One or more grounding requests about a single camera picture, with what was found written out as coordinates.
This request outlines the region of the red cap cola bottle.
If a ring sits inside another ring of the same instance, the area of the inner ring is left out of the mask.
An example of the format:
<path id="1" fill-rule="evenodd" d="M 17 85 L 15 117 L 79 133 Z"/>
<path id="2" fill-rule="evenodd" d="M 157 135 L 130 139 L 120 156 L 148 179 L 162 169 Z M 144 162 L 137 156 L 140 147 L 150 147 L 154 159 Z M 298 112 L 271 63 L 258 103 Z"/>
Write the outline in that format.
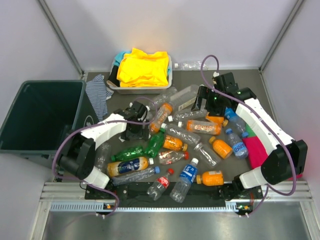
<path id="1" fill-rule="evenodd" d="M 170 185 L 170 176 L 172 176 L 173 174 L 174 170 L 172 168 L 169 168 L 163 176 L 157 178 L 154 183 L 148 188 L 146 192 L 147 195 L 154 201 L 157 201 Z"/>

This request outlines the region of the clear bottle white cap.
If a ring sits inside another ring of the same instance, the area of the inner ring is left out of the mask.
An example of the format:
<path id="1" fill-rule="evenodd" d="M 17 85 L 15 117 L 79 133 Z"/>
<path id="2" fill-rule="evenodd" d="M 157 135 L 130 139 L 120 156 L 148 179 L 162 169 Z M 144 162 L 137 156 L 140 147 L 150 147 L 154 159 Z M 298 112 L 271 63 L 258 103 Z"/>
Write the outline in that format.
<path id="1" fill-rule="evenodd" d="M 151 113 L 151 109 L 146 107 L 145 112 L 139 117 L 139 113 L 135 112 L 133 116 L 127 117 L 129 122 L 135 123 L 146 123 L 153 119 L 153 114 Z M 147 141 L 151 137 L 149 131 L 149 124 L 139 125 L 128 123 L 126 125 L 126 130 L 120 134 L 119 140 L 121 142 L 130 141 L 130 140 L 145 140 Z"/>

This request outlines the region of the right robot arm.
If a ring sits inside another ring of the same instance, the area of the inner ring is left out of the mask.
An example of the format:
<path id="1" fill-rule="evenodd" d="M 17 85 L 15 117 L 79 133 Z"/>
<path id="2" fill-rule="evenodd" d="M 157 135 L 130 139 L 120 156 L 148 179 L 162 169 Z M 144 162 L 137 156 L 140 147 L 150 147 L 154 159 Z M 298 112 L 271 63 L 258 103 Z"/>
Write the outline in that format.
<path id="1" fill-rule="evenodd" d="M 239 88 L 231 72 L 213 74 L 213 85 L 201 85 L 192 110 L 198 110 L 205 100 L 205 109 L 211 116 L 235 111 L 260 140 L 267 157 L 260 166 L 236 176 L 233 192 L 245 198 L 252 188 L 261 185 L 277 185 L 295 179 L 304 172 L 308 146 L 304 140 L 295 140 L 285 133 L 267 114 L 257 96 L 248 88 Z"/>

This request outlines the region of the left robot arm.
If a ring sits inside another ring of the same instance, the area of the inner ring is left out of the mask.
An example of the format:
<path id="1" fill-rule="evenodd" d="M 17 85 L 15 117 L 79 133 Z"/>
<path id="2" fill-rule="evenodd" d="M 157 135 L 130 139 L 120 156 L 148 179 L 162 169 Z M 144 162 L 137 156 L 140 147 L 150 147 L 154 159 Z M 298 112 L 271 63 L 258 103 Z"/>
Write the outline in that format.
<path id="1" fill-rule="evenodd" d="M 134 101 L 126 109 L 117 109 L 99 123 L 70 133 L 54 156 L 53 173 L 56 173 L 56 167 L 60 167 L 96 188 L 97 194 L 102 198 L 109 198 L 114 187 L 109 183 L 110 178 L 94 166 L 96 149 L 118 134 L 124 141 L 147 140 L 147 114 L 148 108 Z"/>

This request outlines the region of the clear crushed bottle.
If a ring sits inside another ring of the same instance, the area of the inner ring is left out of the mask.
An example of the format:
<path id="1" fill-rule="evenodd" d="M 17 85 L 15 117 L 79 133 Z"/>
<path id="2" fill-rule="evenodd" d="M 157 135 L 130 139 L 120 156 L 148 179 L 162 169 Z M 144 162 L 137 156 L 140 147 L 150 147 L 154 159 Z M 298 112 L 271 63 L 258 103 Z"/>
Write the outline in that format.
<path id="1" fill-rule="evenodd" d="M 175 124 L 166 124 L 163 123 L 161 128 L 165 129 L 165 133 L 171 137 L 178 138 L 183 143 L 186 143 L 190 146 L 196 146 L 201 142 L 201 137 L 194 132 L 185 130 Z"/>

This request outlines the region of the red cap crushed bottle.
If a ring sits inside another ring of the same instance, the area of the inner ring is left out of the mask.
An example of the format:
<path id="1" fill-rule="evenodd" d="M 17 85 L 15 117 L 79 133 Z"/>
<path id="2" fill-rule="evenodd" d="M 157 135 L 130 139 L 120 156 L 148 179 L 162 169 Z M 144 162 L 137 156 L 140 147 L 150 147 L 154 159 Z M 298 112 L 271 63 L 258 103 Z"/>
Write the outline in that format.
<path id="1" fill-rule="evenodd" d="M 188 160 L 189 153 L 187 151 L 178 152 L 178 151 L 168 150 L 168 151 L 159 152 L 157 154 L 157 158 L 161 165 L 170 165 L 182 159 Z"/>

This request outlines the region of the blue label water bottle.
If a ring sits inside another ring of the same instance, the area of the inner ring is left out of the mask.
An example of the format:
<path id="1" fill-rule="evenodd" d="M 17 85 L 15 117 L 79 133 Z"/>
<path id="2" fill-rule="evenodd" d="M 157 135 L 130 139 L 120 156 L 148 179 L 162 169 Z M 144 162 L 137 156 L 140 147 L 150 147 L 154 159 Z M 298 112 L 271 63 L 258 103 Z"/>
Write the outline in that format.
<path id="1" fill-rule="evenodd" d="M 177 203 L 182 203 L 194 182 L 198 169 L 199 160 L 193 158 L 190 163 L 186 164 L 179 175 L 178 181 L 175 183 L 170 197 Z"/>

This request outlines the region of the orange bottle with dark label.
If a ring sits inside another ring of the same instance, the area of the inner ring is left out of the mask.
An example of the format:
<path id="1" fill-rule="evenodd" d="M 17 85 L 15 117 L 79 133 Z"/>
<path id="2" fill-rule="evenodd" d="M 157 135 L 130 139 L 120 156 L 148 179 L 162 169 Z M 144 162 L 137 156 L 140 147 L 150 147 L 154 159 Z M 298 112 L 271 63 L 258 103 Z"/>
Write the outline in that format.
<path id="1" fill-rule="evenodd" d="M 109 177 L 116 177 L 131 172 L 145 170 L 147 167 L 153 164 L 153 158 L 141 156 L 128 161 L 117 161 L 108 163 L 106 171 Z"/>

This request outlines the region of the blue cap bottle by right arm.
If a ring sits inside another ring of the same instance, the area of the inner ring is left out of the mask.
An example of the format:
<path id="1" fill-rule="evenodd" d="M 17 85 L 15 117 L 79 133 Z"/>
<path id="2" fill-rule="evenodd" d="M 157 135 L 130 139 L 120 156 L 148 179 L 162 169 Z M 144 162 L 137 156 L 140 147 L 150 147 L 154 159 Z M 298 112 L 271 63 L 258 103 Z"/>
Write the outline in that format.
<path id="1" fill-rule="evenodd" d="M 235 127 L 242 138 L 246 138 L 249 136 L 249 133 L 246 131 L 247 124 L 234 112 L 232 108 L 227 107 L 225 109 L 224 117 L 227 118 L 227 120 L 232 124 L 233 127 Z"/>

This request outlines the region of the clear jar without cap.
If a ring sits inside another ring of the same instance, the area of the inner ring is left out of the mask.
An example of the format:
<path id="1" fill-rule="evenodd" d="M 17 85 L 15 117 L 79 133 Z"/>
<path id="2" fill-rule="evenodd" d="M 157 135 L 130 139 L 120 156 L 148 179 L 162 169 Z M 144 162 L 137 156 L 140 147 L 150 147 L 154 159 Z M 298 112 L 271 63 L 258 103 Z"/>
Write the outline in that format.
<path id="1" fill-rule="evenodd" d="M 202 161 L 211 167 L 215 167 L 221 161 L 220 157 L 208 145 L 202 142 L 194 147 L 194 151 Z"/>

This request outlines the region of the orange bottle tall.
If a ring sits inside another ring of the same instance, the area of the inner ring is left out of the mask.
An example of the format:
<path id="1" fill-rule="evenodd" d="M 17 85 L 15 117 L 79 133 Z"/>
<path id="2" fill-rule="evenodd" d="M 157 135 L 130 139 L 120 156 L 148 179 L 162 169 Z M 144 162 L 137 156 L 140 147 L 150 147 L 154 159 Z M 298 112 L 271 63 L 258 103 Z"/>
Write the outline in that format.
<path id="1" fill-rule="evenodd" d="M 149 130 L 152 134 L 157 133 L 161 125 L 165 122 L 168 116 L 172 113 L 173 107 L 169 103 L 164 103 L 157 111 L 155 120 L 149 125 Z"/>

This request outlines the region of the large clear bottle with label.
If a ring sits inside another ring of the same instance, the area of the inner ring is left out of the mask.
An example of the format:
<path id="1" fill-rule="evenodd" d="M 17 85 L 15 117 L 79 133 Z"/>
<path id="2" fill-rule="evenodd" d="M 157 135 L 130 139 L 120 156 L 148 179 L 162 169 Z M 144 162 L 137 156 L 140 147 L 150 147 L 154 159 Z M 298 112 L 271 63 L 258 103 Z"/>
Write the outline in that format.
<path id="1" fill-rule="evenodd" d="M 183 90 L 178 91 L 170 98 L 170 104 L 174 111 L 181 111 L 196 100 L 199 86 L 192 84 Z"/>

